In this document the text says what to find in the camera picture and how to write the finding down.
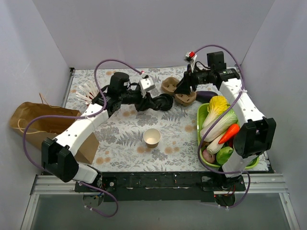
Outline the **stack of black lids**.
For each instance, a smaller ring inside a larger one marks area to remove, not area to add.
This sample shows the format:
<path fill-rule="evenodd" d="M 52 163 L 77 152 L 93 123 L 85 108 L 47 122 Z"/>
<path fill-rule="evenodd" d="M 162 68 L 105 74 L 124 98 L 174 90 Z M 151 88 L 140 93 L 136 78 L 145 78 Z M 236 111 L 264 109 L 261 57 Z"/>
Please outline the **stack of black lids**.
<path fill-rule="evenodd" d="M 173 97 L 167 93 L 160 94 L 152 99 L 154 103 L 153 110 L 168 111 L 173 106 Z"/>

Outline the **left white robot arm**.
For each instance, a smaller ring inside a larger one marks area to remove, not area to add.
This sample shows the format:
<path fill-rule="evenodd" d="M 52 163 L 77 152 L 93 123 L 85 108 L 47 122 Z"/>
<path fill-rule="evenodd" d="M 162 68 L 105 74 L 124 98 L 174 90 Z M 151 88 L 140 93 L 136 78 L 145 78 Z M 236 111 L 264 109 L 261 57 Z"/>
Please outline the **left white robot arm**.
<path fill-rule="evenodd" d="M 103 93 L 91 101 L 82 119 L 77 119 L 55 138 L 47 138 L 42 142 L 42 167 L 65 183 L 82 181 L 90 191 L 98 191 L 102 186 L 98 171 L 75 159 L 86 139 L 123 104 L 133 104 L 138 112 L 148 109 L 167 111 L 173 105 L 172 97 L 166 93 L 157 97 L 150 95 L 149 91 L 155 88 L 155 84 L 149 76 L 135 83 L 135 89 L 131 89 L 130 85 L 128 74 L 115 72 L 110 84 L 102 88 Z"/>

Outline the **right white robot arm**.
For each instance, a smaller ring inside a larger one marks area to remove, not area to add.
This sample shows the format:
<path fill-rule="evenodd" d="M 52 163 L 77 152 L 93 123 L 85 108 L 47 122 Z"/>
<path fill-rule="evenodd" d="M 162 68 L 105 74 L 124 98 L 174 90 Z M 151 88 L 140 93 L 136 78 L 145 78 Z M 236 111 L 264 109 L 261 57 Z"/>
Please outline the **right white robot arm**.
<path fill-rule="evenodd" d="M 189 95 L 196 91 L 198 85 L 211 83 L 226 97 L 237 115 L 240 130 L 234 137 L 234 152 L 219 171 L 223 175 L 217 178 L 218 187 L 226 191 L 235 184 L 234 177 L 238 177 L 253 159 L 271 148 L 276 122 L 273 118 L 266 118 L 255 107 L 244 90 L 244 82 L 238 71 L 226 67 L 222 51 L 207 54 L 208 70 L 196 67 L 196 57 L 194 52 L 185 55 L 187 71 L 174 93 Z"/>

